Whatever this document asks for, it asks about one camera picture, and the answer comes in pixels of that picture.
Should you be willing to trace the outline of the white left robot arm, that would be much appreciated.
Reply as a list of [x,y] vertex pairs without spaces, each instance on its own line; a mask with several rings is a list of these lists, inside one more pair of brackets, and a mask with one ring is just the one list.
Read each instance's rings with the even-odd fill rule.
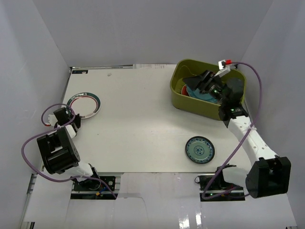
[[79,115],[73,117],[66,107],[59,108],[49,116],[55,121],[51,126],[57,128],[46,135],[37,138],[44,167],[49,174],[66,174],[74,177],[74,181],[89,190],[100,187],[101,179],[96,169],[81,161],[78,150],[72,139],[81,126]]

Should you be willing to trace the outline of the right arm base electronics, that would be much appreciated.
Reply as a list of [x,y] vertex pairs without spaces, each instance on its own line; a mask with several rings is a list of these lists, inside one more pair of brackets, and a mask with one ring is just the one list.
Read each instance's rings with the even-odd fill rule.
[[232,191],[222,194],[221,196],[214,197],[211,199],[204,199],[202,197],[202,193],[205,189],[205,186],[214,176],[213,173],[198,175],[195,177],[194,182],[200,187],[200,201],[201,202],[226,202],[226,201],[245,201],[246,194],[244,193],[244,189],[232,183],[227,183],[220,178],[217,178],[213,183],[209,186],[205,193],[205,198],[213,197],[218,193],[222,193],[228,191],[233,188]]

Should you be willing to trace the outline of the white green rimmed plate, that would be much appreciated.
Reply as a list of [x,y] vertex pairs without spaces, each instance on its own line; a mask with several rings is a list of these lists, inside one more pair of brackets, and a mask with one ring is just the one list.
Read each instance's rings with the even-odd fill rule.
[[93,93],[82,92],[73,95],[67,101],[67,105],[70,106],[81,119],[88,119],[99,112],[101,101],[99,97]]

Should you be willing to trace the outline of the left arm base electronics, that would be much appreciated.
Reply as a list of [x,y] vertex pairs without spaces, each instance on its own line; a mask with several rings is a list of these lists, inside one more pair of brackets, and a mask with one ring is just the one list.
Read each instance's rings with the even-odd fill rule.
[[115,200],[119,190],[116,188],[116,176],[100,176],[100,181],[89,180],[86,183],[74,182],[71,190],[72,200]]

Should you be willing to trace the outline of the teal scalloped plate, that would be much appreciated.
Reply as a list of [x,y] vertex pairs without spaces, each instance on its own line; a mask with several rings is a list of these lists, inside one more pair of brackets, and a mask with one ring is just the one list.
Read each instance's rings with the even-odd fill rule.
[[186,91],[187,91],[188,95],[192,98],[210,102],[213,104],[218,103],[218,101],[215,98],[213,98],[209,93],[200,93],[199,89],[196,89],[193,91],[193,90],[191,90],[191,88],[189,86],[187,86]]

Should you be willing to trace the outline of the small blue patterned dish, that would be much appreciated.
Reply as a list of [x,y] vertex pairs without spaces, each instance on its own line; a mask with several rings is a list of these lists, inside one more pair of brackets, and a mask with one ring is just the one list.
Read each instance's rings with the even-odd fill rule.
[[185,144],[185,153],[192,162],[203,165],[213,160],[215,147],[209,139],[194,136]]

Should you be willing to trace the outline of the red teal floral plate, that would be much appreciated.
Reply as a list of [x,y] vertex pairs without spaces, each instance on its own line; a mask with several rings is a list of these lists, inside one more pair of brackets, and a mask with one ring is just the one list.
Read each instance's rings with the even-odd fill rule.
[[181,94],[185,95],[185,96],[189,96],[188,92],[187,92],[187,85],[184,85],[181,89]]

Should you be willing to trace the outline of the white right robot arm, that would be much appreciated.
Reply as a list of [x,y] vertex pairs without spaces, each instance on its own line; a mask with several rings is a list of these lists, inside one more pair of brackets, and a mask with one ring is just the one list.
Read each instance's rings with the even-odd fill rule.
[[[291,162],[269,148],[256,131],[254,122],[242,106],[244,83],[238,78],[224,83],[218,73],[211,71],[186,77],[183,82],[191,90],[208,93],[221,103],[219,117],[239,141],[236,149],[217,169],[205,188],[208,189],[215,180],[220,190],[227,190],[234,184],[245,188],[253,198],[287,193]],[[228,163],[241,147],[251,162],[251,169],[248,171]]]

